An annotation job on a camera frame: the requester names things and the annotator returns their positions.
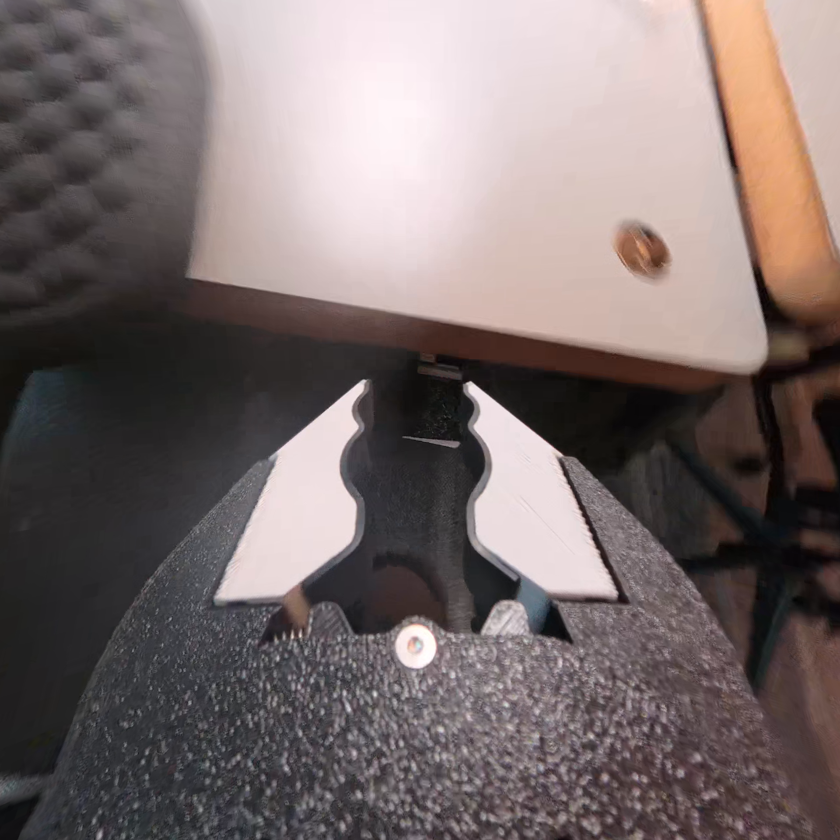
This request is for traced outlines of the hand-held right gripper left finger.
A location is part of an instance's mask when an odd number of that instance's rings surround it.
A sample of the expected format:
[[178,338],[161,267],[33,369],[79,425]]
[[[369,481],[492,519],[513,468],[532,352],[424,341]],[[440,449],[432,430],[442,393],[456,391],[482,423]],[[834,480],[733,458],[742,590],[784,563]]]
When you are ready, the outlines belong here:
[[370,422],[358,381],[282,445],[213,596],[216,606],[269,605],[314,582],[361,543],[364,502],[350,456]]

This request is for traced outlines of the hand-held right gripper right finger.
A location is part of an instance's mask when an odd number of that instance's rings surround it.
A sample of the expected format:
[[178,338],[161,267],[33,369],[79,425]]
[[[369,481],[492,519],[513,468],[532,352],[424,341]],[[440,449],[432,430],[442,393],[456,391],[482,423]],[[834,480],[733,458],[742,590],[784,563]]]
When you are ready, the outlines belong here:
[[559,450],[475,383],[463,386],[465,442],[480,456],[466,508],[473,549],[550,599],[617,602],[620,591],[565,475]]

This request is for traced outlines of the black mesh chair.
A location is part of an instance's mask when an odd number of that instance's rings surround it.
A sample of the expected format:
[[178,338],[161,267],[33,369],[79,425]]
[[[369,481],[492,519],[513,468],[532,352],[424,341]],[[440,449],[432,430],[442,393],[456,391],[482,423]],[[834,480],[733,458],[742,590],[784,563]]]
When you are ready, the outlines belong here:
[[186,279],[207,74],[185,2],[1,3],[2,335],[73,333]]

